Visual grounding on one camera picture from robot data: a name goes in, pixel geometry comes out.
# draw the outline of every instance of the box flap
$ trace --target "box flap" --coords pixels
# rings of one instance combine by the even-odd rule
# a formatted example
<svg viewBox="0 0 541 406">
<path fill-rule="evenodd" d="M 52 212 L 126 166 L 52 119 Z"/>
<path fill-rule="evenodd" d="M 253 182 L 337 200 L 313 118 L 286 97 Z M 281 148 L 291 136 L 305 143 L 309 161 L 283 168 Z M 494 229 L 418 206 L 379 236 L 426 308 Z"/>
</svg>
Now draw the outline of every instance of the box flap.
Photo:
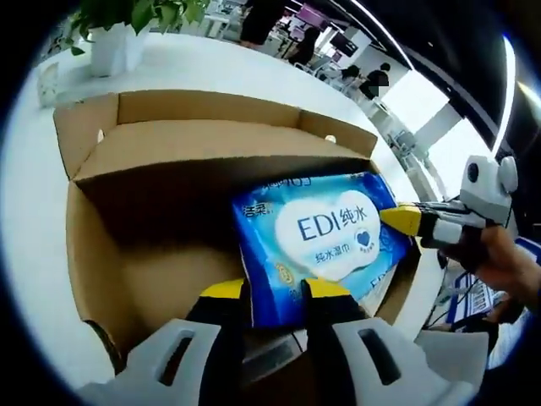
<svg viewBox="0 0 541 406">
<path fill-rule="evenodd" d="M 345 146 L 367 158 L 372 155 L 372 150 L 378 141 L 378 137 L 374 134 L 355 125 L 304 110 L 300 113 L 298 128 L 323 138 L 326 135 L 334 135 L 338 145 Z"/>
<path fill-rule="evenodd" d="M 273 101 L 211 91 L 130 91 L 120 95 L 118 124 L 208 119 L 297 128 L 299 112 Z"/>
<path fill-rule="evenodd" d="M 253 156 L 361 157 L 299 129 L 221 120 L 152 121 L 110 130 L 74 180 L 158 163 Z"/>
<path fill-rule="evenodd" d="M 132 348 L 144 338 L 142 321 L 122 274 L 122 257 L 100 215 L 73 183 L 66 213 L 68 271 L 75 305 L 83 321 L 96 322 L 117 349 Z"/>
<path fill-rule="evenodd" d="M 419 242 L 414 239 L 412 248 L 396 266 L 395 276 L 375 314 L 376 317 L 382 318 L 391 325 L 395 324 L 412 288 L 420 257 Z"/>
<path fill-rule="evenodd" d="M 58 147 L 66 174 L 72 178 L 98 143 L 100 130 L 106 133 L 117 125 L 118 95 L 92 97 L 53 114 Z"/>
</svg>

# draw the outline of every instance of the ceiling light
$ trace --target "ceiling light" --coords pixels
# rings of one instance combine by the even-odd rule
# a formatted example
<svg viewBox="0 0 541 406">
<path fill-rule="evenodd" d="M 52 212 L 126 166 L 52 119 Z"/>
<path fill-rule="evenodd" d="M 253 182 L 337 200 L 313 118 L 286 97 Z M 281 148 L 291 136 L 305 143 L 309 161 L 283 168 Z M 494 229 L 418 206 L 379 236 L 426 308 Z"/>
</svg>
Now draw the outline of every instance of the ceiling light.
<svg viewBox="0 0 541 406">
<path fill-rule="evenodd" d="M 392 45 L 395 46 L 395 48 L 398 50 L 398 52 L 402 55 L 402 57 L 406 60 L 407 64 L 409 65 L 409 68 L 411 70 L 415 70 L 413 67 L 412 61 L 409 60 L 406 53 L 402 49 L 400 45 L 398 45 L 398 42 L 393 38 L 391 33 L 368 11 L 367 8 L 365 8 L 361 3 L 359 3 L 357 0 L 351 0 L 353 4 L 355 4 L 357 7 L 359 7 L 377 26 L 380 28 L 381 31 L 385 34 L 387 38 L 392 42 Z"/>
<path fill-rule="evenodd" d="M 342 28 L 340 28 L 338 25 L 336 25 L 335 23 L 331 23 L 331 25 L 333 27 L 335 27 L 339 32 L 341 32 L 343 34 L 344 30 Z"/>
<path fill-rule="evenodd" d="M 535 91 L 533 91 L 521 82 L 518 82 L 518 88 L 522 91 L 522 93 L 524 93 L 524 95 L 528 98 L 529 101 L 533 103 L 536 108 L 541 109 L 541 97 L 539 97 L 539 95 Z"/>
<path fill-rule="evenodd" d="M 509 120 L 511 118 L 511 109 L 513 107 L 513 100 L 515 99 L 515 82 L 516 82 L 516 58 L 515 51 L 509 40 L 504 36 L 505 47 L 505 71 L 507 74 L 507 83 L 505 85 L 505 101 L 504 111 L 501 114 L 500 129 L 496 135 L 494 146 L 492 147 L 492 156 L 496 156 L 501 146 L 501 141 L 505 137 L 505 132 L 509 126 Z"/>
</svg>

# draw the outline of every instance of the computer monitor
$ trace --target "computer monitor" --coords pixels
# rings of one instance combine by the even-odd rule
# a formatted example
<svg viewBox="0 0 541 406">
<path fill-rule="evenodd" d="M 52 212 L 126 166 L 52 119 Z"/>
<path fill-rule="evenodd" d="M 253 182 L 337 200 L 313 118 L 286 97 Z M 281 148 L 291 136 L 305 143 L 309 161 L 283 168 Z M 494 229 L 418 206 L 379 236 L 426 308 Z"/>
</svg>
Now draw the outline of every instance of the computer monitor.
<svg viewBox="0 0 541 406">
<path fill-rule="evenodd" d="M 295 14 L 295 17 L 301 19 L 305 23 L 319 28 L 322 31 L 325 30 L 325 28 L 327 28 L 327 26 L 329 25 L 327 17 L 323 13 L 319 12 L 315 8 L 307 6 L 306 4 L 304 4 L 298 11 L 298 13 Z"/>
<path fill-rule="evenodd" d="M 302 41 L 303 38 L 304 38 L 304 30 L 298 28 L 298 27 L 295 27 L 292 29 L 291 33 L 289 34 L 289 36 L 293 39 L 293 40 L 297 40 L 297 41 Z"/>
<path fill-rule="evenodd" d="M 342 54 L 337 51 L 335 51 L 335 53 L 332 55 L 332 60 L 334 62 L 340 61 L 341 58 L 342 58 Z"/>
<path fill-rule="evenodd" d="M 332 37 L 331 45 L 347 57 L 351 57 L 358 50 L 358 47 L 340 32 Z"/>
</svg>

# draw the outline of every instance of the desk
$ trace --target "desk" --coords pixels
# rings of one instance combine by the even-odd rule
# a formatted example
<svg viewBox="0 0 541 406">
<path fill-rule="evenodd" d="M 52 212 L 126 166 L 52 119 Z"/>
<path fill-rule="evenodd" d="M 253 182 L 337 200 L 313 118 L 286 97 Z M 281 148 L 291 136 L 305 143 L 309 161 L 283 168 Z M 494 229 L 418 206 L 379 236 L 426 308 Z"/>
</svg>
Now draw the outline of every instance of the desk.
<svg viewBox="0 0 541 406">
<path fill-rule="evenodd" d="M 205 14 L 204 21 L 210 21 L 210 29 L 206 36 L 210 38 L 216 38 L 220 32 L 220 28 L 223 25 L 228 25 L 231 21 L 231 17 L 225 14 Z"/>
<path fill-rule="evenodd" d="M 90 78 L 89 52 L 59 62 L 64 100 L 111 91 L 195 89 L 258 97 L 325 114 L 374 134 L 374 125 L 357 105 L 328 85 L 288 63 L 233 44 L 151 33 L 142 64 L 114 78 Z M 7 279 L 29 333 L 57 373 L 71 387 L 106 381 L 112 367 L 100 340 L 79 320 L 68 280 L 65 216 L 68 180 L 58 151 L 52 109 L 39 109 L 36 72 L 19 94 L 5 138 L 0 179 L 0 230 Z M 387 144 L 372 155 L 399 200 L 417 194 Z M 414 339 L 441 285 L 435 251 L 423 254 L 396 326 Z"/>
</svg>

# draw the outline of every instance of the human hand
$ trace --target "human hand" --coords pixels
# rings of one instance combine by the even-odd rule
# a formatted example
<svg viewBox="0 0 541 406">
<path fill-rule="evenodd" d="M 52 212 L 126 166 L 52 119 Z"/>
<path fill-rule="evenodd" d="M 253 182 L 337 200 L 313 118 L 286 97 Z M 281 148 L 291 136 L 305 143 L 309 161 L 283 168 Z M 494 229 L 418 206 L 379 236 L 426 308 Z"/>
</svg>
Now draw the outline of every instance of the human hand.
<svg viewBox="0 0 541 406">
<path fill-rule="evenodd" d="M 501 226 L 489 227 L 481 233 L 489 258 L 475 275 L 494 290 L 506 291 L 530 310 L 538 307 L 541 268 L 515 245 Z"/>
<path fill-rule="evenodd" d="M 524 304 L 522 302 L 512 298 L 509 294 L 504 294 L 487 314 L 485 320 L 498 324 L 513 324 L 521 316 L 523 310 Z"/>
</svg>

